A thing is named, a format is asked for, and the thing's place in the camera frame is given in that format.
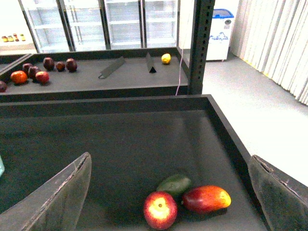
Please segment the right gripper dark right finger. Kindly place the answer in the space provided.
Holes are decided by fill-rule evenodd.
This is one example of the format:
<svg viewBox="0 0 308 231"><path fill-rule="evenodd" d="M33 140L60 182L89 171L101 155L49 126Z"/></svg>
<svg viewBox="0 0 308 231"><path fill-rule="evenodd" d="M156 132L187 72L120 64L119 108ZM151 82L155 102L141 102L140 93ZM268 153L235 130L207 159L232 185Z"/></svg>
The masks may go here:
<svg viewBox="0 0 308 231"><path fill-rule="evenodd" d="M254 192L272 231L308 229L308 187L257 155L248 164Z"/></svg>

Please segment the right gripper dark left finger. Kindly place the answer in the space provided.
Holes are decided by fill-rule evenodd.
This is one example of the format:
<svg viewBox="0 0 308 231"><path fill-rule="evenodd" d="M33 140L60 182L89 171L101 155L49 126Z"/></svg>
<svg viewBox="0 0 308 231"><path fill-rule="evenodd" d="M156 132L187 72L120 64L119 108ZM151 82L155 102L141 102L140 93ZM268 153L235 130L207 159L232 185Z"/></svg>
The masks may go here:
<svg viewBox="0 0 308 231"><path fill-rule="evenodd" d="M92 159L85 152L0 215L2 231L73 231L87 196Z"/></svg>

